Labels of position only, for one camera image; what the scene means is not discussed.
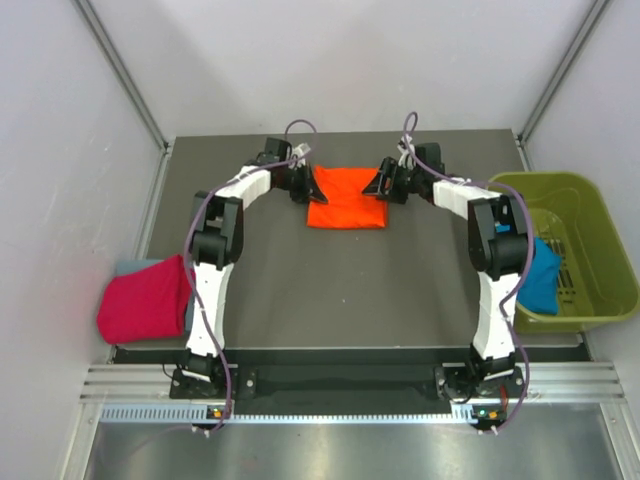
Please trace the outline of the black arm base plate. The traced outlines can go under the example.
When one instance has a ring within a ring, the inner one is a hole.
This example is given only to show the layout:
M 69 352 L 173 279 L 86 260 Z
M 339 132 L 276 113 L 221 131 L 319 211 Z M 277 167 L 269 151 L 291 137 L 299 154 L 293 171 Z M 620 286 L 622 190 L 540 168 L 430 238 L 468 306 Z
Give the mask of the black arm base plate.
M 274 399 L 283 394 L 331 400 L 343 395 L 349 400 L 363 394 L 380 399 L 384 394 L 423 400 L 467 402 L 473 398 L 520 396 L 525 386 L 520 369 L 514 373 L 477 383 L 464 367 L 433 368 L 416 365 L 238 367 L 231 371 L 231 399 L 235 402 Z

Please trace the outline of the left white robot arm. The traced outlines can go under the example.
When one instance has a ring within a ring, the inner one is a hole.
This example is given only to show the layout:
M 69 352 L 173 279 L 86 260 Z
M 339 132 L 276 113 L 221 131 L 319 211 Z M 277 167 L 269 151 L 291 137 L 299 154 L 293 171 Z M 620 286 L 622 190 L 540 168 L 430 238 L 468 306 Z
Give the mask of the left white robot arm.
M 274 189 L 296 203 L 326 203 L 307 162 L 312 147 L 269 137 L 262 152 L 239 173 L 210 192 L 194 197 L 185 240 L 185 273 L 193 308 L 180 373 L 205 396 L 220 394 L 230 380 L 224 358 L 223 321 L 228 284 L 244 248 L 244 214 Z

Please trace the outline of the orange t shirt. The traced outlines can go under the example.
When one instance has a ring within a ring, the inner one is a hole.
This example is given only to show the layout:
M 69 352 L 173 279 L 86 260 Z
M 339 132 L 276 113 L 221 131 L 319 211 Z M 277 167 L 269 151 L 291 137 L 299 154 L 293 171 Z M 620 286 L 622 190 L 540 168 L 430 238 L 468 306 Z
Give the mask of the orange t shirt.
M 362 194 L 376 168 L 315 167 L 327 204 L 311 202 L 307 226 L 318 229 L 383 229 L 388 224 L 387 203 Z

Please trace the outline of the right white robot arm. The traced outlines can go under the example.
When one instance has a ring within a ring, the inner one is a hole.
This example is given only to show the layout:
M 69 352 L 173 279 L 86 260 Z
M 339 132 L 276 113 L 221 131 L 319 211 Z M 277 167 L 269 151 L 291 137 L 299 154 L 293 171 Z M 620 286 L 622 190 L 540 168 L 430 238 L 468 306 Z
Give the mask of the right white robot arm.
M 516 373 L 513 340 L 516 288 L 533 260 L 526 207 L 513 193 L 445 173 L 437 143 L 398 143 L 400 157 L 386 157 L 363 194 L 404 204 L 417 195 L 466 221 L 468 255 L 478 274 L 478 324 L 462 373 L 446 374 L 441 395 L 463 402 L 487 396 Z

